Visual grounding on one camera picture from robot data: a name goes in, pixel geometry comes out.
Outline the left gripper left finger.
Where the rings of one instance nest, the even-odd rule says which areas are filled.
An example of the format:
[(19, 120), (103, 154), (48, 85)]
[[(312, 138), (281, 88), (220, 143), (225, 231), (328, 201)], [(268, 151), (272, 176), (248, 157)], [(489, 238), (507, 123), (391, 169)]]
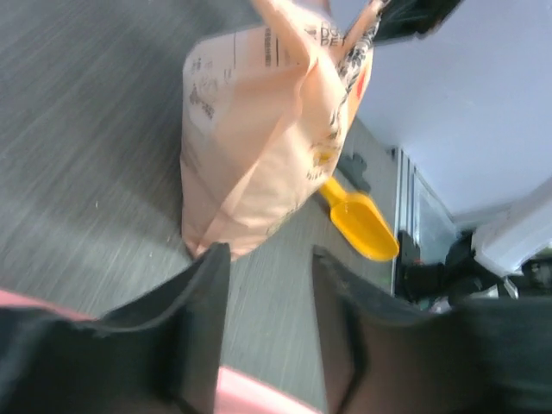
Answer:
[(161, 391), (184, 413), (212, 413), (229, 295), (230, 251), (214, 243), (183, 272), (101, 317), (109, 327), (169, 334), (155, 359)]

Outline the pink cat litter bag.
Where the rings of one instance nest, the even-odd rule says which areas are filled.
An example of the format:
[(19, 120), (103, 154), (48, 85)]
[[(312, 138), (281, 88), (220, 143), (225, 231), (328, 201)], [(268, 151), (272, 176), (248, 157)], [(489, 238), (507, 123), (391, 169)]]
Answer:
[(342, 34), (324, 13), (256, 1), (262, 23), (198, 41), (182, 69), (182, 238), (250, 253), (333, 174), (372, 71), (381, 1)]

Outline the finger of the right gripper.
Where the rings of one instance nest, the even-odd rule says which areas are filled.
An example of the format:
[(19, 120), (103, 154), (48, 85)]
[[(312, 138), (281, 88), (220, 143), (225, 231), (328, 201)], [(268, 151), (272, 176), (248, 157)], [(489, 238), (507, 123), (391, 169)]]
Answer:
[(462, 0), (392, 0), (380, 13), (375, 46), (423, 39), (455, 12)]

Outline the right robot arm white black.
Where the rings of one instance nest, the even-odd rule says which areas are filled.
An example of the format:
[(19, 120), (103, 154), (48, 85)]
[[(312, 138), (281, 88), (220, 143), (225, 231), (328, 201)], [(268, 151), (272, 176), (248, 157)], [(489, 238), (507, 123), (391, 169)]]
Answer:
[(375, 134), (470, 230), (442, 262), (397, 263), (399, 293), (518, 296), (510, 277), (551, 243), (551, 4), (454, 1), (438, 28), (374, 50)]

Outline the yellow plastic scoop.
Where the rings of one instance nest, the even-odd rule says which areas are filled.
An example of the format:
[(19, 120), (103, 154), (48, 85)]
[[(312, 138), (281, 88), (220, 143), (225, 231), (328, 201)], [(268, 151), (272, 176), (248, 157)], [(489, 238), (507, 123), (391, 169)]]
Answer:
[(319, 193), (329, 206), (330, 221), (359, 254), (379, 262), (398, 255), (396, 236), (371, 197), (347, 192), (335, 178), (329, 178)]

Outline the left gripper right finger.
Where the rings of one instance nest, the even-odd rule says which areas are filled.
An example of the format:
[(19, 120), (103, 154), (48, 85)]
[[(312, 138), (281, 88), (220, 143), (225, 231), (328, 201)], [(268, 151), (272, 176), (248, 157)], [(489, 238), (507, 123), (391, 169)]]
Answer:
[(329, 250), (312, 249), (311, 286), (330, 413), (433, 413), (429, 312), (382, 291)]

